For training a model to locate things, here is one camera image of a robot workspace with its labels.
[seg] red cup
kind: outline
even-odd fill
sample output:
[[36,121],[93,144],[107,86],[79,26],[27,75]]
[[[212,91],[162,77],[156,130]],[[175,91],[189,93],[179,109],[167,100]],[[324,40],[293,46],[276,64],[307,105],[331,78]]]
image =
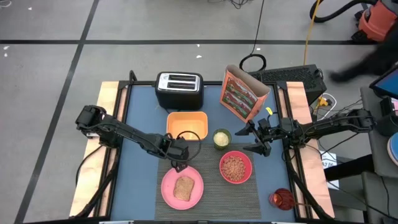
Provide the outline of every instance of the red cup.
[[269,203],[285,211],[292,209],[295,205],[293,194],[287,189],[278,189],[270,194]]
[[[243,178],[241,180],[239,180],[239,181],[229,180],[226,176],[224,176],[223,171],[221,170],[222,165],[224,164],[224,160],[226,158],[230,157],[230,156],[238,156],[238,157],[240,157],[242,159],[242,161],[243,161],[244,166],[245,166],[245,171],[244,171]],[[224,154],[223,157],[220,160],[220,173],[224,177],[224,179],[226,181],[228,181],[229,183],[231,183],[231,184],[242,184],[242,183],[244,183],[245,181],[247,181],[250,178],[251,172],[252,172],[251,161],[248,158],[248,156],[245,155],[245,153],[243,153],[243,152],[229,151],[226,154]]]

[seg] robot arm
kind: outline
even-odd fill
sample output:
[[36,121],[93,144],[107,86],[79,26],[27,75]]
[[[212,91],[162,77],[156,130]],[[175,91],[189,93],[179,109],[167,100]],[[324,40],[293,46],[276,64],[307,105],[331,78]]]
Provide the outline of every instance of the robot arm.
[[364,109],[351,110],[348,113],[340,113],[332,118],[308,124],[300,124],[292,118],[282,118],[280,124],[273,128],[266,119],[261,119],[258,123],[259,127],[256,130],[254,122],[249,120],[246,127],[235,135],[244,136],[253,133],[256,143],[244,149],[264,156],[269,156],[271,153],[268,143],[273,140],[287,139],[292,147],[303,147],[310,139],[319,139],[322,136],[342,131],[368,133],[375,125],[370,112]]
[[121,139],[126,138],[140,145],[149,154],[161,159],[170,159],[177,172],[187,167],[188,144],[183,137],[173,139],[170,135],[147,134],[118,121],[106,114],[99,106],[85,106],[77,117],[77,130],[85,136],[99,135],[99,144],[106,147],[120,147]]

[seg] orange box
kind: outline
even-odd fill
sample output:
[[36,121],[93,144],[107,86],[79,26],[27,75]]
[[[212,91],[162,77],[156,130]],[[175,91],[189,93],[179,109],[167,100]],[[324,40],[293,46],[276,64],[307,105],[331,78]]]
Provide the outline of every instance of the orange box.
[[[203,140],[208,132],[206,113],[202,111],[170,113],[167,117],[166,132],[176,138],[183,131],[193,131]],[[192,133],[184,133],[181,136],[186,140],[198,140]]]

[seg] orange vacuum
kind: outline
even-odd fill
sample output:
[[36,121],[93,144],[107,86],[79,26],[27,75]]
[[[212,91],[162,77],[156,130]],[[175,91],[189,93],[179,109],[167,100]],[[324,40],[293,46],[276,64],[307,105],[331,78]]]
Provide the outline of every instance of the orange vacuum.
[[[355,14],[355,18],[358,21],[358,31],[351,36],[352,40],[358,43],[383,41],[391,26],[397,20],[398,0],[353,0],[329,16],[315,16],[314,22],[329,21],[360,3],[370,4],[371,7]],[[310,18],[313,16],[316,5],[317,2],[311,7]]]

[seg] slice of bread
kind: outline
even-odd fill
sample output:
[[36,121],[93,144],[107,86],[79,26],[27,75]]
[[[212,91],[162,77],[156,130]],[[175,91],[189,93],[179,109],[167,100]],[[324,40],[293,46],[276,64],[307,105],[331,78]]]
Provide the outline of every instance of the slice of bread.
[[194,183],[193,179],[189,177],[178,178],[174,187],[174,197],[188,202]]

